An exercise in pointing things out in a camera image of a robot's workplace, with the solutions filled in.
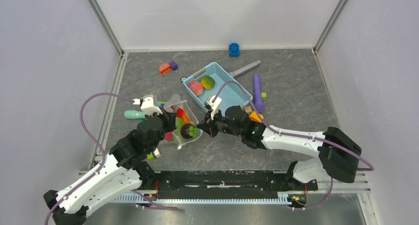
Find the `red toy chili pepper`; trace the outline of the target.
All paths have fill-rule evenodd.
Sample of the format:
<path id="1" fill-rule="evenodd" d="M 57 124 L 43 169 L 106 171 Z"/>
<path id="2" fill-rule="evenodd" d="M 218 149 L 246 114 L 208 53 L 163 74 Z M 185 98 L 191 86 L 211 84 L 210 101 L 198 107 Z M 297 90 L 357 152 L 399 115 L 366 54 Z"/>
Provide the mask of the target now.
<path id="1" fill-rule="evenodd" d="M 173 141 L 173 133 L 172 132 L 165 133 L 164 140 L 168 142 Z"/>

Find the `clear polka dot zip bag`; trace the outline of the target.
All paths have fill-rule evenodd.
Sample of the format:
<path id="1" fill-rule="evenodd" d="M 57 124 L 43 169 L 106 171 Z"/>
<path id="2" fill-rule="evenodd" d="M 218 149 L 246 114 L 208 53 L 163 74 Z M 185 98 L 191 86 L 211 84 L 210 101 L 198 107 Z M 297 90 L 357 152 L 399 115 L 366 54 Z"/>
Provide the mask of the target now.
<path id="1" fill-rule="evenodd" d="M 197 141 L 201 137 L 203 131 L 197 128 L 198 119 L 192 113 L 186 100 L 174 94 L 164 103 L 164 110 L 168 113 L 175 113 L 176 129 L 165 134 L 163 144 L 176 144 L 177 149 L 180 150 L 186 144 Z"/>

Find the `dark toy mangosteen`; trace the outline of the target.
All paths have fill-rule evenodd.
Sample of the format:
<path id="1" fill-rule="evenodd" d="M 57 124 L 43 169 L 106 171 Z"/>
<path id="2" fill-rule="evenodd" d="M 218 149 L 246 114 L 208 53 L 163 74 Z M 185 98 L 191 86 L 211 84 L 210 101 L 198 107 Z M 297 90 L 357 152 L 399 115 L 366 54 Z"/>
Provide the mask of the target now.
<path id="1" fill-rule="evenodd" d="M 198 129 L 192 124 L 184 124 L 181 128 L 181 136 L 184 139 L 192 139 L 196 137 L 198 134 Z"/>

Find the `green toy pea pod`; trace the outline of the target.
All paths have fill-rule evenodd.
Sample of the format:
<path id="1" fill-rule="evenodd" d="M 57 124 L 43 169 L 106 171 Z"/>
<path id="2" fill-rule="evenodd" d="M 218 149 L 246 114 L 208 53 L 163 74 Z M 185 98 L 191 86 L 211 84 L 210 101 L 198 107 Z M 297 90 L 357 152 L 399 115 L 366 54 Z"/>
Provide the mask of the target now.
<path id="1" fill-rule="evenodd" d="M 173 133 L 177 136 L 181 136 L 181 128 L 184 126 L 185 122 L 179 118 L 176 117 L 176 121 L 175 121 L 175 126 L 176 126 L 176 130 L 173 131 Z"/>

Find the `orange red toy fruit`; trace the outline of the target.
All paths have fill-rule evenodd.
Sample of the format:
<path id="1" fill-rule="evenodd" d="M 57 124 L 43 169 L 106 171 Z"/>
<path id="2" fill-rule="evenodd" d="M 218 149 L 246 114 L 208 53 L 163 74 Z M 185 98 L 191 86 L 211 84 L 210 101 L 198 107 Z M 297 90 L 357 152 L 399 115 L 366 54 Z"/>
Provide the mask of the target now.
<path id="1" fill-rule="evenodd" d="M 178 107 L 177 111 L 176 111 L 176 115 L 179 119 L 181 119 L 185 124 L 189 124 L 190 118 L 188 117 L 188 115 L 186 114 L 186 112 L 181 108 Z"/>

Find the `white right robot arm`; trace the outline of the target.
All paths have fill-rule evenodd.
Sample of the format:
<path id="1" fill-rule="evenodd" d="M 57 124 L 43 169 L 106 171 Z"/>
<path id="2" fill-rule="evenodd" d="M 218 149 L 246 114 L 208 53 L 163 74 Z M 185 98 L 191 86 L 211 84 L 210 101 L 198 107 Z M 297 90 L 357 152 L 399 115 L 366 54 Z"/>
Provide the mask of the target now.
<path id="1" fill-rule="evenodd" d="M 240 106 L 227 108 L 225 114 L 209 110 L 197 127 L 211 137 L 218 133 L 238 136 L 253 149 L 285 150 L 311 156 L 309 160 L 289 166 L 285 182 L 291 189 L 328 177 L 344 183 L 355 181 L 362 149 L 339 128 L 328 127 L 325 132 L 284 130 L 251 119 Z"/>

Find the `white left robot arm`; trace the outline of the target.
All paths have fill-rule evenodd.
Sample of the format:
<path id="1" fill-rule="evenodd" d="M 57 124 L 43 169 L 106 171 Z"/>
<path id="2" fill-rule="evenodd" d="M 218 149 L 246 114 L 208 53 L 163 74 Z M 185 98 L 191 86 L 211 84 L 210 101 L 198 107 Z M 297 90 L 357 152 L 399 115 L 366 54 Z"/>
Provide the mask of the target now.
<path id="1" fill-rule="evenodd" d="M 50 209 L 45 219 L 57 225 L 82 225 L 95 209 L 137 188 L 150 189 L 155 172 L 146 162 L 165 134 L 176 129 L 176 114 L 163 111 L 146 116 L 137 128 L 119 139 L 93 169 L 60 191 L 49 190 L 44 200 Z"/>

